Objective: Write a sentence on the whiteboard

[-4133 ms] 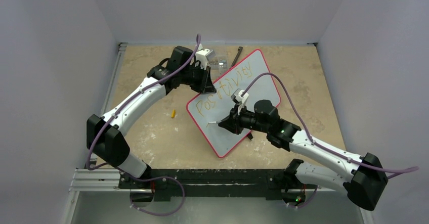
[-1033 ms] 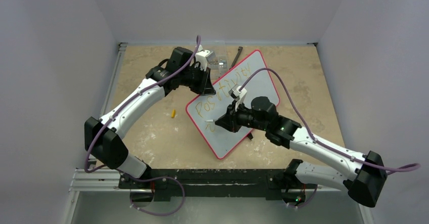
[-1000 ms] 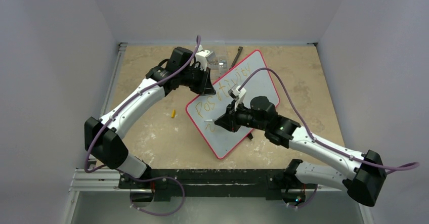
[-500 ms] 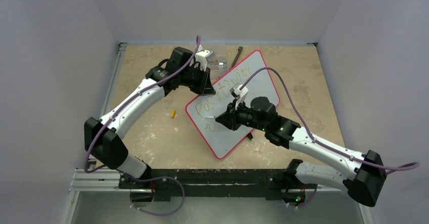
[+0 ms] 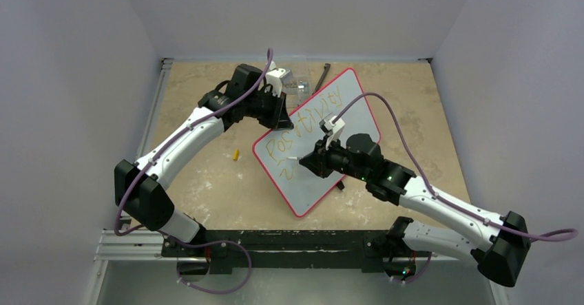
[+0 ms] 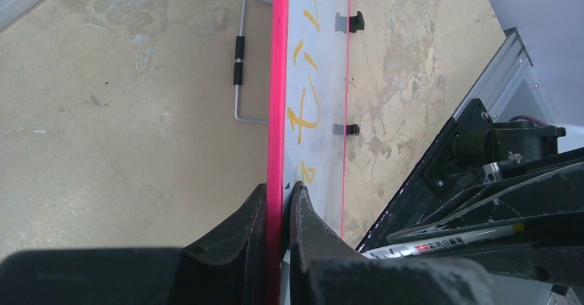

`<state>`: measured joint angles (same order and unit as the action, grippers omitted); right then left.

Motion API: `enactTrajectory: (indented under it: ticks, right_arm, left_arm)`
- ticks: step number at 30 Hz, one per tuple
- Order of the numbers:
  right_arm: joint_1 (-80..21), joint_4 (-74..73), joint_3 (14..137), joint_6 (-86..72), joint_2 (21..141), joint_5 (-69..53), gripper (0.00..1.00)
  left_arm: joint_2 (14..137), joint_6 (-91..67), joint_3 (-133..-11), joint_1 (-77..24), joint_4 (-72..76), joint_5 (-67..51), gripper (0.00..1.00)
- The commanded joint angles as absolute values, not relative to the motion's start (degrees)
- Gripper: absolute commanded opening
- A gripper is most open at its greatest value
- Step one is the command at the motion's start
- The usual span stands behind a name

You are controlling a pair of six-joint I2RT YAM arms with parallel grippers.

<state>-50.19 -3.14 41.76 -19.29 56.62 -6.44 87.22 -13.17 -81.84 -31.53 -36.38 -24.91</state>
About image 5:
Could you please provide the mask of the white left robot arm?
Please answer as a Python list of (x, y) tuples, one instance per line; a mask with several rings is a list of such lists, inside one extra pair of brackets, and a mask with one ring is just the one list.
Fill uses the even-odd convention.
[(121, 160), (115, 166), (118, 210), (150, 231), (177, 239), (187, 255), (202, 253), (206, 229), (175, 206), (167, 189), (205, 145), (244, 118), (253, 118), (267, 129), (293, 129), (283, 90), (290, 77), (291, 71), (274, 63), (263, 70), (238, 65), (232, 77), (207, 92), (187, 120), (161, 144), (134, 162)]

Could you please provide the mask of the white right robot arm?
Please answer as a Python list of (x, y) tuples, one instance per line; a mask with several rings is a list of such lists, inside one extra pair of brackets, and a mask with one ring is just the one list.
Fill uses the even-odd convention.
[(359, 179), (378, 200), (440, 222), (461, 237), (444, 247), (446, 255), (475, 261), (479, 272), (494, 283), (516, 285), (531, 247), (522, 215), (490, 212), (437, 191), (414, 171), (386, 159), (368, 134), (350, 136), (345, 146), (339, 140), (318, 140), (299, 164), (321, 178), (338, 172)]

